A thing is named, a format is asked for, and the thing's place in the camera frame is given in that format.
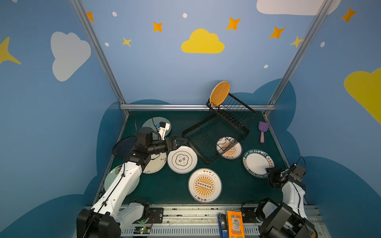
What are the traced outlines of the green-rimmed Hao Wei plate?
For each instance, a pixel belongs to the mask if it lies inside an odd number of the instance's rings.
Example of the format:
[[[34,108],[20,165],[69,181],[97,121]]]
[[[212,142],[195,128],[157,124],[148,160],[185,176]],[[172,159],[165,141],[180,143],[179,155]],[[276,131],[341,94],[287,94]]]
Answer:
[[[254,177],[266,179],[269,176],[267,169],[274,168],[273,159],[264,151],[250,149],[243,155],[245,169]]]

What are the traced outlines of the woven bamboo plate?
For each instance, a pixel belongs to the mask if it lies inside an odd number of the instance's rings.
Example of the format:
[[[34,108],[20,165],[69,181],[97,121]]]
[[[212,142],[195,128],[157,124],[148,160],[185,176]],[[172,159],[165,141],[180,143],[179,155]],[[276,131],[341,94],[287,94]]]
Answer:
[[[230,93],[230,83],[222,81],[218,83],[212,90],[209,102],[212,106],[217,107],[221,105]]]

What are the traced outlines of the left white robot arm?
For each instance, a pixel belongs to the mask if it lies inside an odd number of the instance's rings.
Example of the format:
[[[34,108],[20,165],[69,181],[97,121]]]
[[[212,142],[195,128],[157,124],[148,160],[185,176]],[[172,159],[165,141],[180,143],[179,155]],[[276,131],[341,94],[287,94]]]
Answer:
[[[166,137],[165,131],[158,133],[160,139],[154,140],[153,133],[152,128],[143,127],[135,136],[124,138],[114,146],[113,155],[122,157],[124,163],[104,195],[91,209],[83,209],[77,216],[78,238],[119,238],[123,228],[149,217],[147,201],[137,199],[121,209],[123,201],[153,154],[175,151],[187,142],[182,137]]]

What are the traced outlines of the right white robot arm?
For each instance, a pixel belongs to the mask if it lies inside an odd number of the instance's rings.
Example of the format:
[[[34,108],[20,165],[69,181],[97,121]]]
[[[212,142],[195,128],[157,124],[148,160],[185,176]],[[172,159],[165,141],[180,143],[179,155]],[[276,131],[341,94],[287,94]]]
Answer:
[[[306,168],[293,164],[289,169],[267,168],[268,181],[274,189],[282,190],[280,204],[263,199],[256,209],[261,238],[317,238],[314,224],[308,221],[304,208],[306,187],[302,178]]]

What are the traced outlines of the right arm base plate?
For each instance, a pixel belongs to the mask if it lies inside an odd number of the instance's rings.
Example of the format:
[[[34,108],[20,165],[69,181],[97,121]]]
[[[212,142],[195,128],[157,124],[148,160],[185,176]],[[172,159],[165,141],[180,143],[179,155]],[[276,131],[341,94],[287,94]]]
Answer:
[[[244,223],[260,223],[261,220],[257,217],[256,207],[241,207]]]

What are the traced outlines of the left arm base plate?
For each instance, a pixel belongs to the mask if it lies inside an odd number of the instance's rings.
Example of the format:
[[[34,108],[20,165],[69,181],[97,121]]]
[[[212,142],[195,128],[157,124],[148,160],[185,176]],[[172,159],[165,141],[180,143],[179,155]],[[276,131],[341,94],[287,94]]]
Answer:
[[[149,213],[146,217],[143,217],[138,223],[140,224],[162,224],[164,217],[163,207],[153,207],[149,209]]]

